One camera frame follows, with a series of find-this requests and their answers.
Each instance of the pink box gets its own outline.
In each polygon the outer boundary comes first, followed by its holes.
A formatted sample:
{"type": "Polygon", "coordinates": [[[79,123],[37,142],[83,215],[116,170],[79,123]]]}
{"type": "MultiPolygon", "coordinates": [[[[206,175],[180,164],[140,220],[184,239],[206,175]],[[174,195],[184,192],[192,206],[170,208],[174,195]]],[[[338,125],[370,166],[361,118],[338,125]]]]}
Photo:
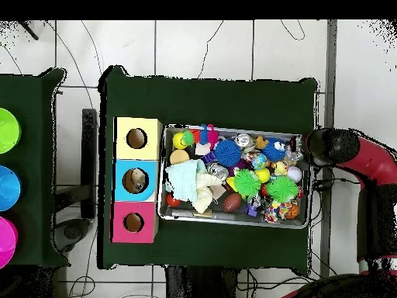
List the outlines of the pink box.
{"type": "Polygon", "coordinates": [[[113,239],[111,242],[129,244],[152,244],[158,229],[155,203],[118,201],[113,210],[113,239]],[[124,219],[131,213],[137,213],[143,219],[138,232],[131,232],[124,226],[124,219]]]}

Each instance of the green bowl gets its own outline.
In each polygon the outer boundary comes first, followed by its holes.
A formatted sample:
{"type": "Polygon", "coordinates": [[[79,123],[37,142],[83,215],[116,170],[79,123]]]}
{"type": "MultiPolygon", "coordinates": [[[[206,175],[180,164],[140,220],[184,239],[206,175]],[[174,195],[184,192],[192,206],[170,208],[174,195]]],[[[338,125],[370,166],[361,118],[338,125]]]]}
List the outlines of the green bowl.
{"type": "Polygon", "coordinates": [[[0,154],[16,146],[20,136],[21,129],[18,120],[11,112],[0,108],[0,154]]]}

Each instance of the round hole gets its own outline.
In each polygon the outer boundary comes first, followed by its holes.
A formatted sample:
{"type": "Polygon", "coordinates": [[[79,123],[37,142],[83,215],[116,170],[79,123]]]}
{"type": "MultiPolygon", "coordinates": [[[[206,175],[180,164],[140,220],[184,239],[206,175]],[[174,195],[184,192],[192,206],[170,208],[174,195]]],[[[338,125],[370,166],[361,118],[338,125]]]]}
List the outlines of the round hole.
{"type": "Polygon", "coordinates": [[[124,227],[129,232],[139,232],[143,227],[143,218],[138,213],[130,213],[124,218],[124,227]]]}
{"type": "Polygon", "coordinates": [[[141,168],[127,170],[123,176],[123,186],[132,194],[142,193],[149,185],[149,175],[141,168]]]}
{"type": "Polygon", "coordinates": [[[126,141],[129,147],[140,149],[147,144],[147,135],[140,128],[134,128],[127,134],[126,141]]]}

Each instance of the blue bowl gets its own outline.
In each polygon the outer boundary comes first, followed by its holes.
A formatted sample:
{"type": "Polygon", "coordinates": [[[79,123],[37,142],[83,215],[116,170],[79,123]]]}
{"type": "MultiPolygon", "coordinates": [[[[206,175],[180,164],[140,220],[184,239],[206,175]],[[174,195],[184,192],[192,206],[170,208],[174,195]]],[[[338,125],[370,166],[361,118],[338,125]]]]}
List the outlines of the blue bowl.
{"type": "Polygon", "coordinates": [[[21,183],[15,172],[0,165],[0,211],[16,204],[21,194],[21,183]]]}

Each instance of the green mat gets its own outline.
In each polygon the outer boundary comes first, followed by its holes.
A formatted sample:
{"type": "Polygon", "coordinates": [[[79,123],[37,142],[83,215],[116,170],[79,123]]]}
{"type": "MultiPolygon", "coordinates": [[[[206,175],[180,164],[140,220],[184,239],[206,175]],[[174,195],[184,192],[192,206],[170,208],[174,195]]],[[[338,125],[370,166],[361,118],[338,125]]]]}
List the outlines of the green mat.
{"type": "Polygon", "coordinates": [[[114,116],[135,116],[157,118],[163,124],[212,123],[225,128],[305,133],[314,127],[316,87],[312,78],[300,82],[132,78],[120,66],[108,68],[99,84],[98,194],[105,193],[105,199],[99,199],[98,234],[102,239],[98,239],[98,266],[108,269],[113,264],[153,263],[277,267],[306,274],[308,228],[161,220],[153,244],[111,244],[112,123],[114,116]]]}
{"type": "Polygon", "coordinates": [[[52,97],[64,70],[48,70],[39,77],[0,75],[0,107],[21,126],[21,139],[0,165],[13,170],[22,183],[21,196],[0,216],[11,220],[19,233],[10,265],[67,265],[51,244],[53,224],[52,171],[54,161],[52,97]]]}

